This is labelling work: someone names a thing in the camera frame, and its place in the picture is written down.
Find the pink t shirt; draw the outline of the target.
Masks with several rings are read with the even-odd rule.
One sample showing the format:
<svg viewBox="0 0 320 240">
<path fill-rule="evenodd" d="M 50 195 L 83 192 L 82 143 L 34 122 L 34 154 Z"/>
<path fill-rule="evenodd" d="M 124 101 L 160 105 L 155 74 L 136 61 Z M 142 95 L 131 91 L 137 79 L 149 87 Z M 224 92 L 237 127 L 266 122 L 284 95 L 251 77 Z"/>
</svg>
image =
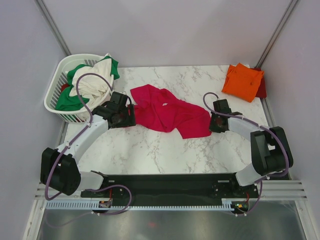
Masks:
<svg viewBox="0 0 320 240">
<path fill-rule="evenodd" d="M 211 117 L 204 108 L 176 98 L 169 90 L 150 84 L 130 90 L 135 102 L 135 121 L 147 129 L 170 133 L 178 130 L 183 139 L 211 135 Z"/>
</svg>

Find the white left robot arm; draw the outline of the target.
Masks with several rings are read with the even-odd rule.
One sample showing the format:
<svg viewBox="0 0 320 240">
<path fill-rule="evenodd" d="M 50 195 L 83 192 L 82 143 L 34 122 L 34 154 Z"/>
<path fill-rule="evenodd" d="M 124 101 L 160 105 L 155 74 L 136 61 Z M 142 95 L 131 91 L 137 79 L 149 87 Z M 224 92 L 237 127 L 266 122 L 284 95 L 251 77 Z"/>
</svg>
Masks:
<svg viewBox="0 0 320 240">
<path fill-rule="evenodd" d="M 88 148 L 110 129 L 136 125 L 135 110 L 129 96 L 114 91 L 110 100 L 90 112 L 75 136 L 58 147 L 46 148 L 41 156 L 40 182 L 45 185 L 45 197 L 49 188 L 70 196 L 79 190 L 90 190 L 99 197 L 106 196 L 110 185 L 105 175 L 98 171 L 79 171 L 78 163 Z"/>
</svg>

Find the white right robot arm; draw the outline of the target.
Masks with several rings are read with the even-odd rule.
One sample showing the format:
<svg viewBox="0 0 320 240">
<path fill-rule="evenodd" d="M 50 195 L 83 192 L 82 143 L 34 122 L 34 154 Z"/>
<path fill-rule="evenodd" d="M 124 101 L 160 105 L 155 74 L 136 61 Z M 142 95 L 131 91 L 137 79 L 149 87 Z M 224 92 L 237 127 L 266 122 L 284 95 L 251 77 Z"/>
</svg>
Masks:
<svg viewBox="0 0 320 240">
<path fill-rule="evenodd" d="M 214 133 L 231 131 L 250 142 L 251 163 L 235 173 L 229 191 L 242 196 L 247 186 L 269 176 L 283 177 L 293 166 L 291 149 L 282 127 L 267 127 L 247 119 L 240 112 L 232 112 L 226 99 L 213 102 L 209 130 Z"/>
</svg>

